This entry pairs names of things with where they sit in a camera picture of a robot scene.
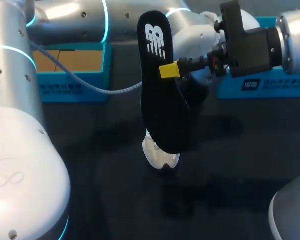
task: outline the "cyan led light ring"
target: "cyan led light ring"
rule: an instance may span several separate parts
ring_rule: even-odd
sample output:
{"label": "cyan led light ring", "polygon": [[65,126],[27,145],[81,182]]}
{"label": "cyan led light ring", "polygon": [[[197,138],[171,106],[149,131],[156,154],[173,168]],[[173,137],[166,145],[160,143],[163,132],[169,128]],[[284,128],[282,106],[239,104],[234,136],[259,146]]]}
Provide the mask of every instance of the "cyan led light ring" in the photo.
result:
{"label": "cyan led light ring", "polygon": [[20,54],[22,54],[23,56],[25,56],[27,59],[30,60],[30,62],[33,64],[35,70],[36,70],[36,65],[33,61],[33,59],[28,55],[26,54],[25,52],[21,51],[20,49],[17,49],[15,47],[11,47],[11,46],[5,46],[5,45],[0,45],[0,49],[8,49],[8,50],[12,50],[12,51],[15,51],[15,52],[18,52]]}

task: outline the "robot end effector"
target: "robot end effector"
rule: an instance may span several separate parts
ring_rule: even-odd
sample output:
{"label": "robot end effector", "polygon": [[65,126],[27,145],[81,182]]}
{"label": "robot end effector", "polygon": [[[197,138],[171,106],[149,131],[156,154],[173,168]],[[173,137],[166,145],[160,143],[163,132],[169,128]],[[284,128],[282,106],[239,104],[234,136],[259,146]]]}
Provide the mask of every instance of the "robot end effector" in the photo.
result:
{"label": "robot end effector", "polygon": [[277,66],[288,74],[300,72],[300,10],[281,14],[274,27],[245,31],[237,1],[223,3],[220,8],[222,21],[216,21],[214,29],[224,31],[225,44],[216,45],[206,58],[182,58],[170,66],[161,66],[162,78],[171,77],[172,72],[177,77],[205,67],[219,77],[227,73],[227,66],[234,78]]}

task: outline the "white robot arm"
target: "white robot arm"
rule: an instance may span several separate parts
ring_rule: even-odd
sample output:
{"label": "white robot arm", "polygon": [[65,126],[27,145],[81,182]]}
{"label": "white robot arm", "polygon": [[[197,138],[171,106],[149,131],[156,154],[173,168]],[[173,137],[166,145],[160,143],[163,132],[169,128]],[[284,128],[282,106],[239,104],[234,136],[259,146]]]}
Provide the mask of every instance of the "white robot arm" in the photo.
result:
{"label": "white robot arm", "polygon": [[[138,18],[149,10],[166,14],[175,58],[181,57],[184,46],[198,47],[203,55],[221,39],[211,32],[214,20],[191,12],[182,0],[0,0],[0,240],[61,240],[68,223],[69,176],[44,129],[28,41],[51,45],[135,40]],[[293,73],[300,70],[300,11],[286,16],[278,31],[282,62]],[[178,34],[181,31],[188,39]],[[209,31],[212,37],[201,43],[201,34]]]}

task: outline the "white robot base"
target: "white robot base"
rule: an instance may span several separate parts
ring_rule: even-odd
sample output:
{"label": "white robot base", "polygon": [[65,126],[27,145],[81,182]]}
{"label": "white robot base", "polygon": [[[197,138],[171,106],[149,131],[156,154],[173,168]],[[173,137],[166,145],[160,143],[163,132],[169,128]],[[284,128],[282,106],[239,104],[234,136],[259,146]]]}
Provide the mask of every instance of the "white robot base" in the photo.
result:
{"label": "white robot base", "polygon": [[300,240],[300,176],[272,198],[269,222],[275,240]]}
{"label": "white robot base", "polygon": [[60,240],[70,180],[42,125],[0,107],[0,240]]}

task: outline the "glowing blue ring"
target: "glowing blue ring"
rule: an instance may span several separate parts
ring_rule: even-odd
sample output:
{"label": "glowing blue ring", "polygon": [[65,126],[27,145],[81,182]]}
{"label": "glowing blue ring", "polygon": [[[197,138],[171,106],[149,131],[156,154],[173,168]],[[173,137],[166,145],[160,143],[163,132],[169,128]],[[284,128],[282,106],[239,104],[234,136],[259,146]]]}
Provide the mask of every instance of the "glowing blue ring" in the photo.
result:
{"label": "glowing blue ring", "polygon": [[109,12],[105,0],[102,0],[102,4],[104,9],[105,26],[104,26],[104,35],[101,43],[104,43],[106,38],[108,37],[108,32],[109,32]]}
{"label": "glowing blue ring", "polygon": [[68,218],[67,218],[67,220],[66,220],[66,224],[65,224],[65,227],[64,227],[64,229],[63,229],[63,232],[62,232],[62,234],[61,234],[61,236],[59,237],[58,240],[61,240],[61,238],[62,238],[63,235],[65,234],[66,228],[68,227],[68,222],[69,222],[69,216],[68,216]]}
{"label": "glowing blue ring", "polygon": [[13,48],[11,46],[5,46],[5,45],[0,45],[0,49],[8,49],[8,50],[12,50],[12,51],[15,51],[15,52],[18,52],[18,53],[22,54],[23,56],[25,56],[27,59],[29,59],[31,61],[31,63],[33,64],[33,66],[36,70],[36,65],[35,65],[33,59],[28,54],[26,54],[25,52],[15,48],[15,47]]}
{"label": "glowing blue ring", "polygon": [[185,8],[185,7],[182,7],[182,8],[176,8],[176,9],[173,9],[173,10],[170,10],[167,14],[165,14],[165,16],[166,17],[168,17],[168,16],[170,16],[170,15],[172,15],[173,13],[176,13],[176,12],[179,12],[179,11],[190,11],[191,12],[191,10],[189,10],[188,8]]}
{"label": "glowing blue ring", "polygon": [[26,24],[26,27],[32,25],[34,23],[34,21],[35,21],[35,15],[34,15],[33,19]]}

